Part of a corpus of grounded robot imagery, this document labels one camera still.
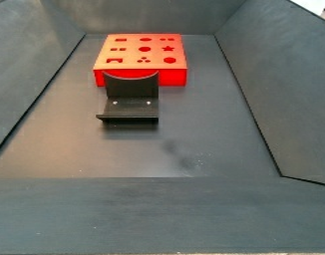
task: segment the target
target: circle hole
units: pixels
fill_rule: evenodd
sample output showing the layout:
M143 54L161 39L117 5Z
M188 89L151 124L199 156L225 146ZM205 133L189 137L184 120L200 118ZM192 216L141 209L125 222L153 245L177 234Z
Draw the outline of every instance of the circle hole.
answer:
M164 58L163 61L168 64L175 63L176 59L175 58Z
M149 47L140 47L140 48L139 48L139 51L140 51L140 52L148 52L149 50L151 50Z

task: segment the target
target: red box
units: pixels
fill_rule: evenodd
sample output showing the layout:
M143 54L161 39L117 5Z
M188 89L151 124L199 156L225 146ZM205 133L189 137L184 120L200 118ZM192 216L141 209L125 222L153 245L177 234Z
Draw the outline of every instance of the red box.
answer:
M160 86L184 86L187 65L179 34L108 35L93 73L104 86L102 72L120 78L139 78L159 71Z

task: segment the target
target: white surface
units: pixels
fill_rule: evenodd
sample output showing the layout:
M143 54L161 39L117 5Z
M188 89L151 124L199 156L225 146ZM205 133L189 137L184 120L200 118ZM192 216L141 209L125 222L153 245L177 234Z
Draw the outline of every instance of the white surface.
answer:
M325 0L291 0L291 1L316 15L320 15L325 9Z

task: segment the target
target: black shape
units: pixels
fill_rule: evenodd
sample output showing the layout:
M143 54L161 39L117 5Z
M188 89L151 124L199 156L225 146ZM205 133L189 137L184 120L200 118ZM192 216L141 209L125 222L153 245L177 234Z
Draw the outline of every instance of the black shape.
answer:
M159 120L159 72L125 79L104 73L108 100L104 113L96 115L106 124L135 122L156 124Z

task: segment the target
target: bin floor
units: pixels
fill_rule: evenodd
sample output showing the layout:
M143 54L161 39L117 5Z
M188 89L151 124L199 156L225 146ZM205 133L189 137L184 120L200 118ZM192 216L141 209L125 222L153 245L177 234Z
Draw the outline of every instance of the bin floor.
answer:
M276 175L212 36L183 36L184 88L160 88L157 128L105 129L92 67L105 36L84 39L0 152L0 178Z
M211 36L159 128L105 129L88 36L0 149L0 254L325 252L325 186L282 178Z

